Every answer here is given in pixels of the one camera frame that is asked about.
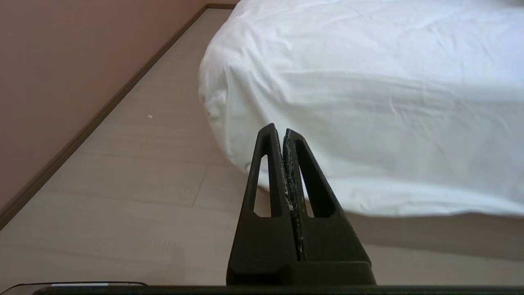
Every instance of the white bedsheet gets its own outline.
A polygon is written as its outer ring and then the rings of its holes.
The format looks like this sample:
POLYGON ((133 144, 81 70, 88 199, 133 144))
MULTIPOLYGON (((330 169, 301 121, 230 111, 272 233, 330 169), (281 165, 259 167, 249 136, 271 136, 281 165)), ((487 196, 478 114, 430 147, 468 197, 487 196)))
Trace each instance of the white bedsheet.
POLYGON ((274 122, 346 210, 524 215, 523 1, 243 0, 199 76, 245 173, 274 122))

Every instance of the bed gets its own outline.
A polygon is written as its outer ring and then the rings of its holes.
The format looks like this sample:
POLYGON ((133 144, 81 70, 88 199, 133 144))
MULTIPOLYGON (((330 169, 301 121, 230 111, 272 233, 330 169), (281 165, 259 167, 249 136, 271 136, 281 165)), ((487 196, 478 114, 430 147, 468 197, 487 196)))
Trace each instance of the bed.
POLYGON ((200 98, 245 173, 260 128, 301 133, 350 213, 522 216, 523 28, 523 1, 242 0, 200 98))

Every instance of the baseboard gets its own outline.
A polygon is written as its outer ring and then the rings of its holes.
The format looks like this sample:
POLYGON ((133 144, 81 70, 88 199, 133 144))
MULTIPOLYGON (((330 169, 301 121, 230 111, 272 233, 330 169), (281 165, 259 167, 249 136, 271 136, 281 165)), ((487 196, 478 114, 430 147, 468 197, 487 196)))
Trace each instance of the baseboard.
POLYGON ((80 147, 91 133, 104 121, 120 101, 153 67, 153 65, 171 48, 171 46, 185 33, 185 31, 209 8, 209 4, 202 7, 182 28, 180 28, 124 85, 118 93, 96 114, 96 116, 18 193, 0 210, 0 230, 23 208, 24 205, 42 188, 53 174, 67 159, 80 147))
POLYGON ((207 8, 211 9, 233 9, 235 8, 236 4, 220 4, 220 3, 208 3, 206 5, 207 8))

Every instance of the pink wall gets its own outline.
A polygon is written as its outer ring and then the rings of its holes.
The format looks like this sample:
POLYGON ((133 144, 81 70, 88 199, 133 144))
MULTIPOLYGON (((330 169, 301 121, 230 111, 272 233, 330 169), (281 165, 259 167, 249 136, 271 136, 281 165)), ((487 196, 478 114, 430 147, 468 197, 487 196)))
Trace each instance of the pink wall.
POLYGON ((240 0, 205 0, 206 3, 237 4, 240 0))
POLYGON ((0 0, 0 208, 202 0, 0 0))

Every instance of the white speck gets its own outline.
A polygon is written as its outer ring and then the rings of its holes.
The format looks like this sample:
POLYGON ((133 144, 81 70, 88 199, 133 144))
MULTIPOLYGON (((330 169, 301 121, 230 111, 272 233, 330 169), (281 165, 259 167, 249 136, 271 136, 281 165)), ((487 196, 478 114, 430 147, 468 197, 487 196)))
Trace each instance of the white speck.
POLYGON ((289 202, 289 200, 286 198, 286 202, 288 203, 288 208, 290 211, 293 211, 293 205, 289 202))

